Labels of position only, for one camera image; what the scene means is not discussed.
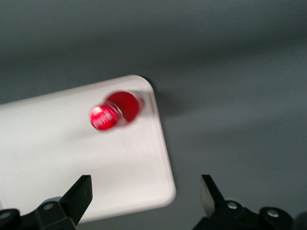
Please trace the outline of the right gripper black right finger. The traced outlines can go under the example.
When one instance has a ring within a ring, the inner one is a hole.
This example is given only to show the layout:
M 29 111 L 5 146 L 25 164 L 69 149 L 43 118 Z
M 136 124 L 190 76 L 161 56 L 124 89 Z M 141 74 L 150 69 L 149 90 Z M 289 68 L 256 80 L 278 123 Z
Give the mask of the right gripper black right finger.
M 201 176 L 205 211 L 195 230 L 260 230 L 259 217 L 236 201 L 225 200 L 210 175 Z

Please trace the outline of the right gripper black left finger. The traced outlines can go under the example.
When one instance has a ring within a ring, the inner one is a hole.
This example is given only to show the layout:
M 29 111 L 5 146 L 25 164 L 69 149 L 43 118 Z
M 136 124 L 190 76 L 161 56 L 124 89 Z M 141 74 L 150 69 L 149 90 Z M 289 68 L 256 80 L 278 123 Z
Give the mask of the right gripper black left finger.
M 58 201 L 41 204 L 35 211 L 39 230 L 75 230 L 93 199 L 92 178 L 81 176 Z

